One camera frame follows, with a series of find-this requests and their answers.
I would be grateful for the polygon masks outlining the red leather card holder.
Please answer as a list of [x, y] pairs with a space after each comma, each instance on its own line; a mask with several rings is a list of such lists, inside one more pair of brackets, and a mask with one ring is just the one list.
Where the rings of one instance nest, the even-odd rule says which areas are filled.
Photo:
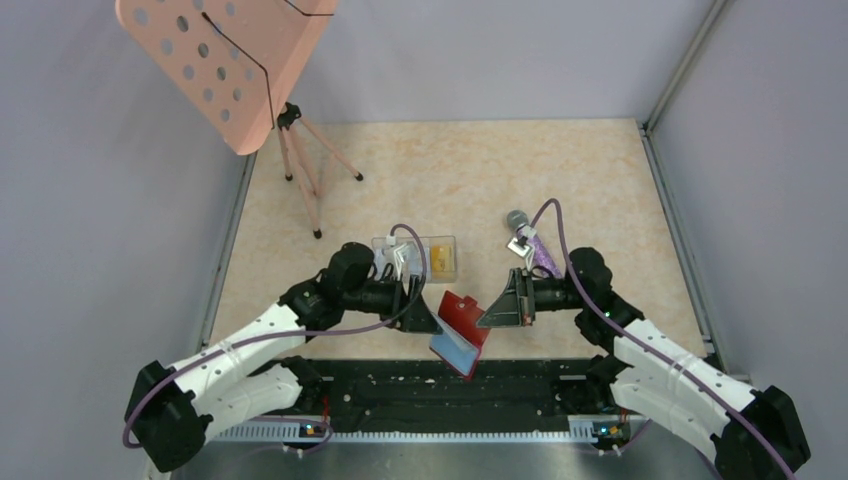
[[465, 381], [470, 381], [480, 360], [490, 330], [479, 328], [484, 314], [477, 301], [445, 291], [435, 314], [440, 332], [429, 342], [430, 351]]

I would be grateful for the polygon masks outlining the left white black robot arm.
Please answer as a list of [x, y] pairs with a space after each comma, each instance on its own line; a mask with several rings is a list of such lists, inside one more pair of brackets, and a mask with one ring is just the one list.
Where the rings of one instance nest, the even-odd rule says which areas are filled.
[[[290, 287], [246, 326], [195, 355], [137, 374], [124, 416], [122, 442], [141, 449], [156, 469], [174, 471], [223, 431], [277, 410], [308, 413], [319, 404], [323, 379], [310, 362], [278, 355], [324, 336], [381, 328], [436, 333], [423, 300], [430, 273], [426, 247], [397, 248], [375, 259], [367, 245], [349, 242], [315, 276]], [[345, 313], [378, 316], [377, 323], [342, 331]]]

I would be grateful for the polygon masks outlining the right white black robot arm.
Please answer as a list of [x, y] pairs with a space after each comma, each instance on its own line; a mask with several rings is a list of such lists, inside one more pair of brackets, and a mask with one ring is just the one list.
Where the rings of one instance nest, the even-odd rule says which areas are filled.
[[646, 417], [694, 447], [723, 479], [791, 479], [810, 460], [788, 394], [758, 390], [671, 340], [613, 290], [597, 250], [577, 248], [569, 260], [562, 278], [512, 269], [478, 326], [525, 327], [539, 312], [575, 310], [580, 333], [605, 352], [587, 373], [594, 409]]

